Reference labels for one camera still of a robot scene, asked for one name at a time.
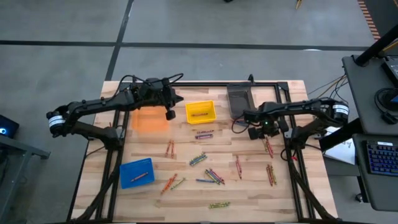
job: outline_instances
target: wooden table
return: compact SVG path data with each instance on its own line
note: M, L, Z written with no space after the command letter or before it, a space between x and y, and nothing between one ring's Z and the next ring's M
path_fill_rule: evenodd
M307 99L303 81L288 81L288 83L292 101ZM117 85L118 82L104 82L101 96L110 97ZM232 120L229 116L225 87L175 87L175 89L177 94L185 99L174 108L177 117L169 122L168 131L138 132L132 129L132 124L129 124L122 163L152 158L155 182L125 190L120 189L119 184L114 222L297 221L287 163L279 156L284 148L282 135L270 139L275 155L271 159L265 152L261 140L250 140L247 132L232 133ZM256 106L264 101L275 101L273 88L253 87L252 94ZM208 124L188 124L185 104L203 100L215 102L217 120ZM97 114L95 125L109 126L113 115L113 111ZM295 118L299 126L306 125L312 120L310 115L300 115ZM196 131L206 129L215 130L214 138L196 140ZM175 141L174 159L170 157L170 153L169 157L164 156L169 139ZM314 140L309 140L308 143L318 145ZM100 141L93 141L89 144L87 153L101 146ZM195 167L189 166L190 159L202 152L208 155L208 159ZM239 179L236 170L235 155L239 155L241 161L242 180ZM328 212L337 217L321 152L307 147L303 150L303 156L312 192ZM72 218L78 217L98 193L105 157L106 150L101 150L86 159ZM266 172L268 164L273 165L277 176L277 185L273 187L270 186ZM224 178L225 185L195 181L197 178L204 178L205 169L210 167ZM161 195L165 183L174 173L178 174L177 180L185 177L187 181L177 189ZM300 198L307 217L302 192ZM105 200L104 211L108 210L107 200L109 198ZM208 208L210 203L225 201L231 202L228 208L211 210Z

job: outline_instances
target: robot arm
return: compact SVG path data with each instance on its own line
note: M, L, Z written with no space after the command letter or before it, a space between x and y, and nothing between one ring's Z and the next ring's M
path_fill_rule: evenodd
M348 121L348 106L330 98L320 98L294 103L265 102L257 111L244 111L244 120L249 124L258 123L260 128L249 128L251 139L264 138L264 135L275 136L287 132L289 128L284 120L279 118L288 115L312 114L317 118L304 127L292 129L290 141L299 148L305 147L308 137L321 133L327 127L341 127Z
M99 128L78 120L89 114L111 110L133 111L143 106L164 106L167 110L166 118L171 120L175 117L175 112L171 108L183 98L175 94L169 79L173 77L179 79L182 76L183 74L178 74L161 80L149 78L141 85L136 83L136 77L130 76L133 77L133 82L120 82L117 92L110 98L101 97L98 100L71 102L48 112L50 132L53 134L53 138L65 137L67 134L80 134L85 138L100 139L107 149L117 147L119 137L114 128Z

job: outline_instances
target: crayon in blue bin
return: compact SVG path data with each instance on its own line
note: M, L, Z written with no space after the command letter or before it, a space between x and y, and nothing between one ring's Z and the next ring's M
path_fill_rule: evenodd
M152 159L141 159L120 165L120 183L122 189L137 187L155 181Z

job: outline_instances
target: blue keyboard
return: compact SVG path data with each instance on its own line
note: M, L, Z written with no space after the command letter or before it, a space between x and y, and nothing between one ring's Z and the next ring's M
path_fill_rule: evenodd
M398 145L391 142L367 141L369 168L372 174L398 176Z

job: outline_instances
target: wire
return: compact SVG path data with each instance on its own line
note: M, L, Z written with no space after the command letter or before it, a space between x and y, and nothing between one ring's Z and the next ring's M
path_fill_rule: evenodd
M337 79L340 79L341 77L338 77L338 78L336 78L336 79L334 79L334 80L332 80L332 81L330 81L330 82L328 82L328 83L326 83L326 84L324 84L323 86L321 86L321 87L318 87L318 88L316 88L316 89L314 89L314 90L312 90L309 94L311 94L311 93L313 93L313 92L315 92L315 91L317 91L317 90L319 90L319 89L321 89L321 88L323 88L323 87L325 87L325 86L327 86L327 85L329 85L329 84L331 84L332 82L334 82L334 81L336 81Z
M92 151L92 152L90 152L89 154L87 154L85 158L87 158L89 155L91 155L91 154L94 153L94 152L98 152L99 150L101 150L101 149L103 149L103 148L105 148L105 146L95 149L94 151Z
M169 80L174 78L174 77L177 77L177 76L179 76L179 77L176 78L174 81L170 82L170 84L173 84L173 83L179 81L184 76L184 74L183 73L179 73L179 74L173 75L173 76L169 77Z
M346 85L348 82L346 82L346 83L344 83L344 81L347 79L347 77L342 77L337 83L336 83L336 85L335 85L335 89L330 93L330 96L329 96L329 98L335 98L335 96L337 95L341 100L343 100L347 105L349 104L345 99L343 99L339 94L338 94L338 90L341 88L341 87L343 87L344 85Z
M317 98L323 96L327 91L330 90L331 87L333 87L333 85L336 85L343 77L345 77L346 75L340 76L340 79L338 81L333 82L321 95L319 95Z
M284 149L284 150L282 150L281 152L280 152L280 158L283 160L283 161L287 161L287 159L285 159L282 155L283 155L283 153L286 151L286 149ZM293 152L293 155L292 155L292 157L295 157L296 156L296 150L294 150L294 152Z
M385 47L385 48L383 49L383 51L386 52L386 51L388 51L388 50L390 50L390 49L393 49L394 47L397 46L397 44L398 44L398 40L396 40L396 41L395 41L394 43L392 43L391 45L388 45L387 47Z
M310 144L307 144L307 143L305 143L305 146L309 146L309 147L313 147L314 149L322 150L322 149L319 148L318 146L313 146L313 145L310 145Z
M232 130L233 133L235 133L235 134L241 134L241 133L245 132L245 130L247 130L247 129L249 128L250 125L248 124L248 126L245 127L245 128L243 129L243 131L234 131L234 125L235 125L235 123L237 122L237 120L241 119L243 116L244 116L244 114L242 114L241 116L238 116L238 117L235 118L234 121L232 122L231 130Z
M343 100L347 105L349 105L348 101L344 100L344 99L338 94L338 90L339 90L341 87L345 86L347 83L348 83L348 82L342 83L342 84L340 85L340 87L336 90L336 95L337 95L341 100Z
M120 135L119 135L119 139L122 138L122 135L123 135L124 132L125 132L125 129L122 129L122 131L120 132ZM88 154L85 156L85 158L87 158L87 157L88 157L89 155L91 155L92 153L98 152L99 150L104 149L104 148L105 148L105 146L99 147L99 148L95 149L94 151L88 153Z

